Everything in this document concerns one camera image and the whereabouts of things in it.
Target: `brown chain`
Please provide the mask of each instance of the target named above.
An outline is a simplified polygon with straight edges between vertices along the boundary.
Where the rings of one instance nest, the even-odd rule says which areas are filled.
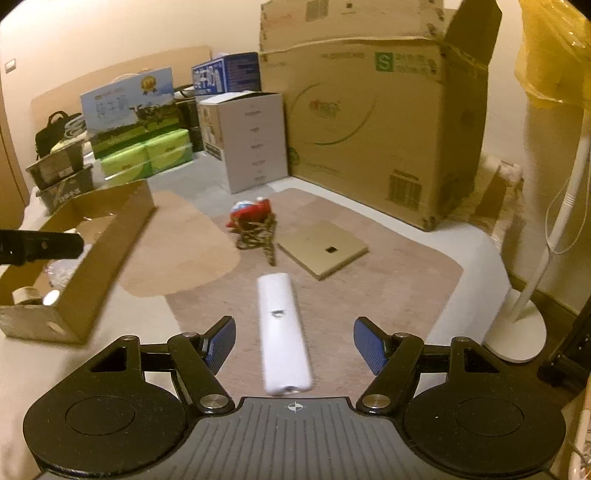
[[[275,259],[275,229],[277,227],[277,218],[274,213],[269,213],[263,223],[247,222],[250,228],[245,230],[238,224],[235,232],[240,236],[236,240],[238,250],[250,250],[252,248],[263,248],[267,262],[274,267],[277,262]]]

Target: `black stand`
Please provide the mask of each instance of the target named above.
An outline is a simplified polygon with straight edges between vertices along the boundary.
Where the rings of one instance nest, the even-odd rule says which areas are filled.
[[[538,369],[538,378],[556,387],[581,392],[591,372],[591,297],[570,333]]]

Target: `tan mat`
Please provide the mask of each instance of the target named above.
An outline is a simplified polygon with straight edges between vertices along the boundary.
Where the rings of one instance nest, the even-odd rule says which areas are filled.
[[[169,191],[156,192],[158,210],[129,256],[119,284],[136,297],[198,287],[230,272],[239,252],[206,215]]]
[[[238,338],[218,378],[236,400],[241,395],[265,395],[256,279],[267,273],[289,273],[314,375],[314,389],[308,395],[357,398],[373,376],[353,344],[353,321],[367,316],[387,332],[404,331],[425,338],[462,268],[440,252],[313,194],[285,190],[272,195],[271,203],[278,233],[326,220],[364,241],[369,253],[318,281],[280,250],[277,267],[267,265],[261,249],[244,251],[231,273],[167,295],[168,303],[182,330],[203,332],[223,315],[232,315]],[[223,228],[227,218],[214,221]]]

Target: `cardboard square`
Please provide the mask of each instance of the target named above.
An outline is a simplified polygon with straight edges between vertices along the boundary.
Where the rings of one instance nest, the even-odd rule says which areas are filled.
[[[367,253],[368,246],[330,222],[318,222],[277,242],[287,255],[322,280]]]

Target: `fan pole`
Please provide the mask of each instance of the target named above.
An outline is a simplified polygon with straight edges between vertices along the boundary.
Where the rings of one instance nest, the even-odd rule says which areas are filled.
[[[573,172],[538,267],[521,294],[516,290],[509,292],[505,304],[485,337],[485,347],[508,362],[518,364],[528,362],[544,348],[546,326],[540,311],[530,299],[544,276],[553,256],[552,252],[557,249],[566,229],[585,167],[589,162],[590,147],[591,111],[585,110]]]

